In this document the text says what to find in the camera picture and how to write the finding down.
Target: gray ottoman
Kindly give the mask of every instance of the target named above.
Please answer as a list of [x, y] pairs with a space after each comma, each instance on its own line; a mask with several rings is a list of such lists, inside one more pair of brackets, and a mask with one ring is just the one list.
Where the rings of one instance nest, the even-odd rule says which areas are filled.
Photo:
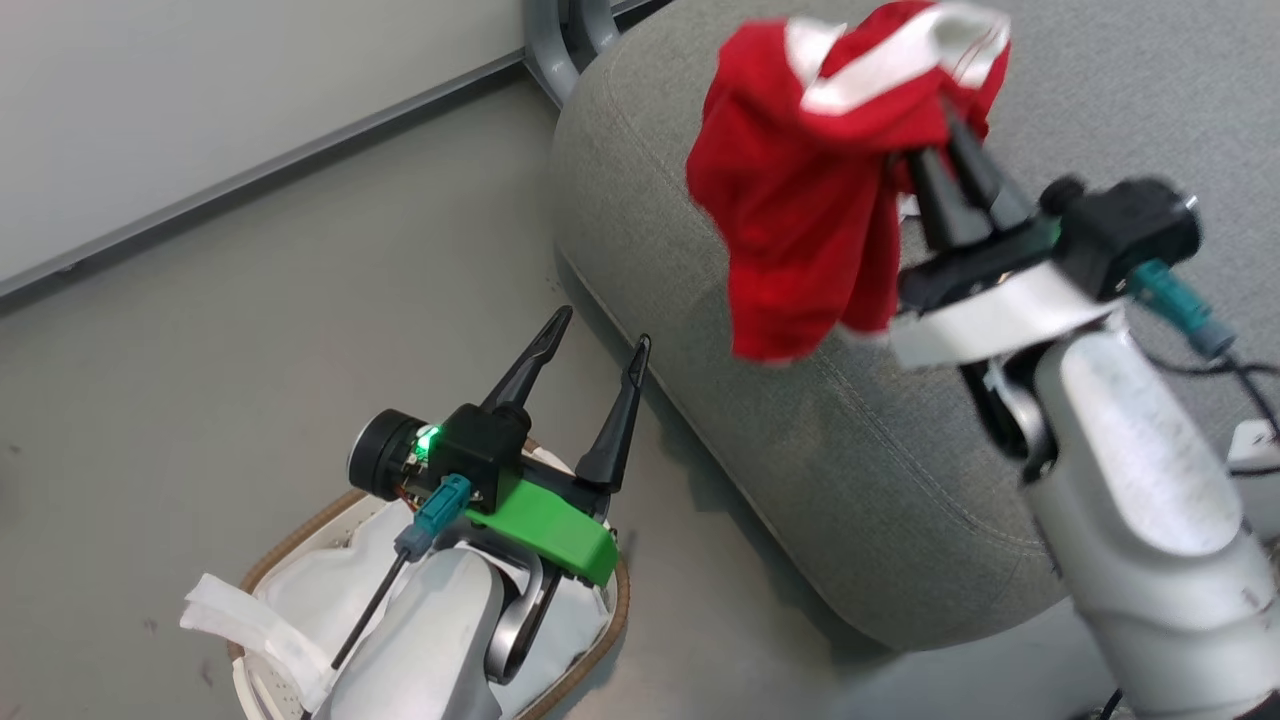
[[[654, 338], [662, 387], [823, 598], [897, 650], [980, 638], [1064, 594], [954, 372], [905, 374], [829, 338], [764, 369], [730, 356], [726, 252], [690, 204], [685, 158], [716, 54], [746, 18], [856, 23], [873, 0], [677, 0], [584, 74], [556, 133], [559, 249], [617, 327]], [[1272, 278], [1280, 13], [1268, 0], [998, 0], [1014, 55], [991, 147], [1036, 193], [1160, 173], [1197, 192], [1206, 249], [1187, 275], [1280, 350]], [[906, 261], [922, 258], [906, 240]], [[1169, 356], [1175, 340], [1142, 337]], [[1248, 416], [1234, 387], [1176, 389], [1224, 450]]]

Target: red and white garment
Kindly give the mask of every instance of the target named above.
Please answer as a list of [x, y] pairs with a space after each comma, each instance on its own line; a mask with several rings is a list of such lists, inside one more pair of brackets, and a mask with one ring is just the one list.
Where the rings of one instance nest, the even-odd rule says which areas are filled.
[[730, 252], [733, 352], [786, 361], [837, 324], [897, 309], [895, 152], [947, 140], [943, 100], [979, 137], [1009, 61], [1009, 18], [890, 3], [858, 28], [751, 22], [721, 49], [689, 154], [689, 192]]

